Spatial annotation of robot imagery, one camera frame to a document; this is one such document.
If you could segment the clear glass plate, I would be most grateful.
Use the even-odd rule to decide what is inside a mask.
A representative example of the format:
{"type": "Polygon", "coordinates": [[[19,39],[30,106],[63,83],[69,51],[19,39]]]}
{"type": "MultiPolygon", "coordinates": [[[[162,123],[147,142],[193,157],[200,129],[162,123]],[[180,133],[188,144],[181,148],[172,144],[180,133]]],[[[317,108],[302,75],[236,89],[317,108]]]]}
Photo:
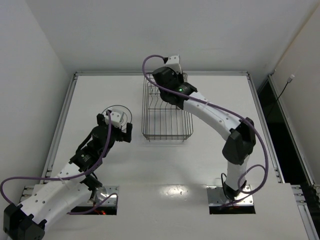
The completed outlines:
{"type": "Polygon", "coordinates": [[[124,105],[121,105],[121,104],[114,104],[114,105],[110,105],[108,106],[106,109],[104,109],[101,114],[104,115],[104,112],[107,110],[107,109],[118,109],[118,110],[121,110],[124,112],[124,125],[123,127],[127,124],[127,123],[131,123],[132,122],[132,118],[133,118],[133,115],[132,115],[132,112],[130,111],[130,109],[124,105]]]}

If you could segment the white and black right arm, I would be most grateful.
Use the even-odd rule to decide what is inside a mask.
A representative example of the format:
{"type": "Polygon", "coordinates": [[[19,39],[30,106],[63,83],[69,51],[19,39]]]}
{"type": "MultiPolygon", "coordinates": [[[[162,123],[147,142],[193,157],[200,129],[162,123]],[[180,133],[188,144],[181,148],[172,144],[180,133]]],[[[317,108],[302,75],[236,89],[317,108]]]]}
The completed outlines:
{"type": "Polygon", "coordinates": [[[184,81],[182,74],[165,66],[151,74],[163,101],[198,117],[225,140],[222,155],[227,160],[227,174],[222,189],[227,199],[233,201],[247,183],[242,175],[256,144],[255,133],[240,118],[209,106],[197,88],[184,81]]]}

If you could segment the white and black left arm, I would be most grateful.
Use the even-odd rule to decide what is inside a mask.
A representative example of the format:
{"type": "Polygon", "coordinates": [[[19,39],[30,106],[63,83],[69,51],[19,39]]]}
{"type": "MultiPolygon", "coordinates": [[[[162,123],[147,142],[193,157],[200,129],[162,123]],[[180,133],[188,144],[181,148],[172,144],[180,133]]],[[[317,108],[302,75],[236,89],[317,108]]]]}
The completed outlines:
{"type": "Polygon", "coordinates": [[[126,113],[113,107],[96,118],[97,126],[55,177],[26,200],[4,209],[3,230],[12,240],[41,240],[52,225],[103,188],[93,172],[115,142],[131,142],[133,125],[126,113]]]}

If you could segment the orange sunburst white plate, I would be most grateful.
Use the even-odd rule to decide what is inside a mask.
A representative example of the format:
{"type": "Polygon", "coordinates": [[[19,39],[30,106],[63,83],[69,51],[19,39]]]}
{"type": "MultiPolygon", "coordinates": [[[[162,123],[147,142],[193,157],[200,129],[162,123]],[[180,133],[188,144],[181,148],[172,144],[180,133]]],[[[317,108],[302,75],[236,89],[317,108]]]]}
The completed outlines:
{"type": "Polygon", "coordinates": [[[183,81],[187,82],[188,81],[188,74],[187,73],[183,73],[182,76],[183,76],[183,81]]]}

